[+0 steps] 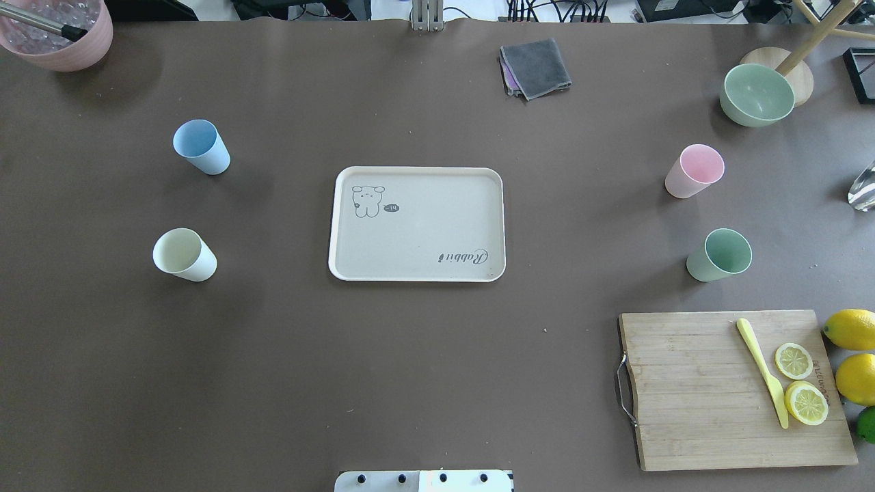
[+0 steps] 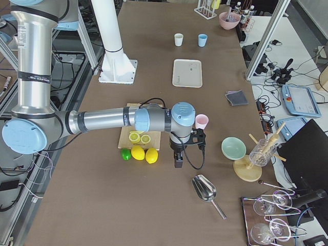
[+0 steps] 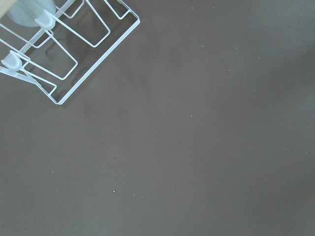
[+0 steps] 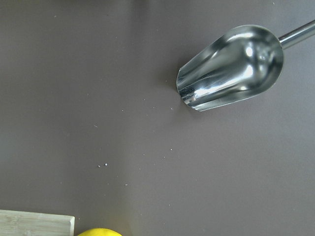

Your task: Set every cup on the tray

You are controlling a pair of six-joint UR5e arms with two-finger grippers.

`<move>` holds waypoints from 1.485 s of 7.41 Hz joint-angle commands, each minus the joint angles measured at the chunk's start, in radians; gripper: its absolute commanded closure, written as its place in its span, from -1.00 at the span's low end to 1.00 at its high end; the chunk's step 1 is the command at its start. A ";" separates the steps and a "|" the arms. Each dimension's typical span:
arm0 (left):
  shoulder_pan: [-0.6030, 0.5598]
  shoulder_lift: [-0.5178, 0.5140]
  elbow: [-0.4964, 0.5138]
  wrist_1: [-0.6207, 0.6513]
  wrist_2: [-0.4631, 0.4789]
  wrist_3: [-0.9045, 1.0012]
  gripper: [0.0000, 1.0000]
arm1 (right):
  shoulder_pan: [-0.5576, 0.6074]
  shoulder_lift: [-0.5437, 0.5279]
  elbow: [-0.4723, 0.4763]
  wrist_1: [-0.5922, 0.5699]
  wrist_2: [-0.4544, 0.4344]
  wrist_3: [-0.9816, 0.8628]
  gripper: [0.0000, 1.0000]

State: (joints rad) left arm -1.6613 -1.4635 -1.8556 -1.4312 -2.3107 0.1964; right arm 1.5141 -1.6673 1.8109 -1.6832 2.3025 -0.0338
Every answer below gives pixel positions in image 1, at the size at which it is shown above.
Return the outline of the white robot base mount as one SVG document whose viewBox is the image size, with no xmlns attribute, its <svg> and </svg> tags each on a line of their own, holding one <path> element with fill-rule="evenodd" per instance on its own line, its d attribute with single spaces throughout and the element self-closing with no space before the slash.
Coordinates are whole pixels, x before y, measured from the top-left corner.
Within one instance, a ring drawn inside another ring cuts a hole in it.
<svg viewBox="0 0 875 492">
<path fill-rule="evenodd" d="M 513 473 L 500 469 L 347 471 L 334 491 L 513 491 Z"/>
</svg>

